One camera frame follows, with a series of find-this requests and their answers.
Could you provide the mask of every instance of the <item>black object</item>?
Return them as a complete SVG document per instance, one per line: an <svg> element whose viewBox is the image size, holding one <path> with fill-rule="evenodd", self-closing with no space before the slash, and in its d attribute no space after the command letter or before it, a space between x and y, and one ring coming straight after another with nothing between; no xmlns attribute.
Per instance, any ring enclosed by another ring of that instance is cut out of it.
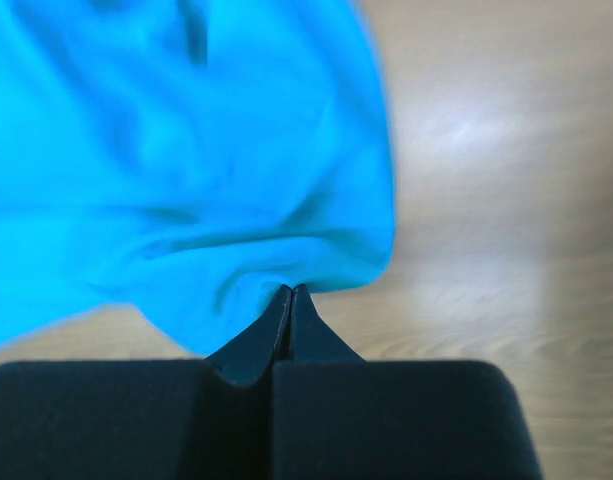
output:
<svg viewBox="0 0 613 480"><path fill-rule="evenodd" d="M0 366L2 480L533 480L481 362L364 362L305 287L205 360Z"/></svg>

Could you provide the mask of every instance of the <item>blue towel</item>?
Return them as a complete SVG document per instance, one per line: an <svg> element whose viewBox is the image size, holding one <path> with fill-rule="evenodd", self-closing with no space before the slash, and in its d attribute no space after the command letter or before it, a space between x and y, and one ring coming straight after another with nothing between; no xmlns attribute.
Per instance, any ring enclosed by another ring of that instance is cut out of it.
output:
<svg viewBox="0 0 613 480"><path fill-rule="evenodd" d="M0 0L0 344L120 302L209 354L375 279L394 222L347 1Z"/></svg>

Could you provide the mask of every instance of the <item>wooden surface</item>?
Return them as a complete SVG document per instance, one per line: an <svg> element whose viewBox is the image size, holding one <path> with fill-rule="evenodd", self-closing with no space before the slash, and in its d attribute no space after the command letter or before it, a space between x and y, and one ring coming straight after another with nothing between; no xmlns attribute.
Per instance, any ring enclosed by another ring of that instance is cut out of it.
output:
<svg viewBox="0 0 613 480"><path fill-rule="evenodd" d="M397 248L320 313L366 357L497 363L547 478L613 480L613 0L363 4L390 86ZM0 362L179 355L113 310Z"/></svg>

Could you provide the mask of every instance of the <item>blue cloth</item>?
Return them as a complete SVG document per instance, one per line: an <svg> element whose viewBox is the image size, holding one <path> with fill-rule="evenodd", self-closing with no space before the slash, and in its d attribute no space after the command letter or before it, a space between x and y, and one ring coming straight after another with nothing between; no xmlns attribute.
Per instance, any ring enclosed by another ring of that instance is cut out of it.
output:
<svg viewBox="0 0 613 480"><path fill-rule="evenodd" d="M0 344L135 304L211 353L282 283L394 236L374 53L344 0L0 0Z"/></svg>

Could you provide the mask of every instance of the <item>wooden table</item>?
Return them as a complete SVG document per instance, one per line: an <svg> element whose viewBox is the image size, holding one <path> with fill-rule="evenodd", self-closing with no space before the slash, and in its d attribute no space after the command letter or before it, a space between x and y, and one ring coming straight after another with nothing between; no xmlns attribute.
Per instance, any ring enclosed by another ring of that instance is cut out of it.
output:
<svg viewBox="0 0 613 480"><path fill-rule="evenodd" d="M320 296L368 358L468 357L517 386L549 479L613 480L613 0L364 0L390 87L399 233ZM0 352L183 356L109 309Z"/></svg>

